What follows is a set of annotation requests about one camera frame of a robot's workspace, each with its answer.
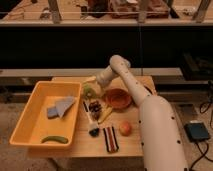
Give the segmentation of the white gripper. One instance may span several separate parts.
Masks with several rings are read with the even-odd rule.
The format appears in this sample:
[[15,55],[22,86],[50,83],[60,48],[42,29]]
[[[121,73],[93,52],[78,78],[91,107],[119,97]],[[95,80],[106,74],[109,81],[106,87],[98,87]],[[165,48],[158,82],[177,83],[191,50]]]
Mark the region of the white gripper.
[[95,76],[88,77],[83,81],[83,96],[86,99],[99,98],[101,96],[101,90]]

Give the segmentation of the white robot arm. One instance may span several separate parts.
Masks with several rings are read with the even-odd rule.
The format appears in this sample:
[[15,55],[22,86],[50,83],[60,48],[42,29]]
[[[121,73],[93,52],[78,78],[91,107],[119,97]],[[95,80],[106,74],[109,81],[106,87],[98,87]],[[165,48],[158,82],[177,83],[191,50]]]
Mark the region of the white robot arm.
[[139,108],[140,133],[145,171],[189,171],[183,144],[170,103],[151,94],[130,71],[130,62],[113,55],[102,72],[90,76],[85,83],[96,82],[108,86],[120,77]]

